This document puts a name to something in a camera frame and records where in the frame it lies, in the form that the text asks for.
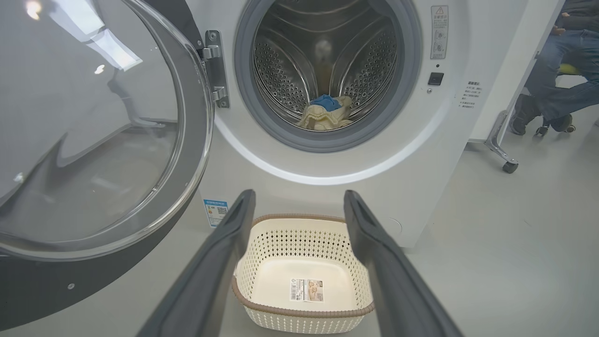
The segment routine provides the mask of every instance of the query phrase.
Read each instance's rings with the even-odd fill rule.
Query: black shoe
[[[526,133],[526,125],[541,113],[534,102],[534,98],[527,95],[520,95],[516,100],[514,115],[510,119],[510,129],[517,135]]]
[[[549,121],[549,124],[555,131],[562,133],[568,130],[570,125],[572,125],[572,115],[568,114],[564,117],[552,119],[551,121]]]

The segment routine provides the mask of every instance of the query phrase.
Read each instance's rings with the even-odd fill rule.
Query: laundry basket
[[[368,270],[330,216],[256,219],[232,287],[256,324],[280,331],[347,332],[374,310]]]

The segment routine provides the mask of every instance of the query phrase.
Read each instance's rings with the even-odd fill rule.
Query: washing machine
[[[199,188],[207,209],[252,188],[256,216],[342,216],[343,193],[352,189],[405,247],[417,242],[440,198],[527,5],[187,3],[206,32],[204,47],[222,53],[227,82]],[[351,98],[349,124],[299,127],[305,106],[323,94]]]
[[[413,246],[527,6],[149,3],[0,5],[0,330],[123,275],[194,196],[218,230],[246,189],[253,217],[344,216],[354,190]],[[299,127],[323,94],[347,121]]]

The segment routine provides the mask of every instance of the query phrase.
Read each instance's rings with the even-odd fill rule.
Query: cream towel
[[[347,96],[335,97],[341,104],[337,110],[326,111],[319,105],[310,105],[304,109],[301,115],[301,120],[296,123],[297,126],[316,131],[334,130],[351,124],[348,120],[352,99]]]

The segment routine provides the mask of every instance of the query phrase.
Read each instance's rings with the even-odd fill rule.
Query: door hinge
[[[217,107],[228,108],[229,90],[226,84],[225,59],[219,31],[206,31],[205,47],[198,50],[202,66],[208,75],[212,100]]]

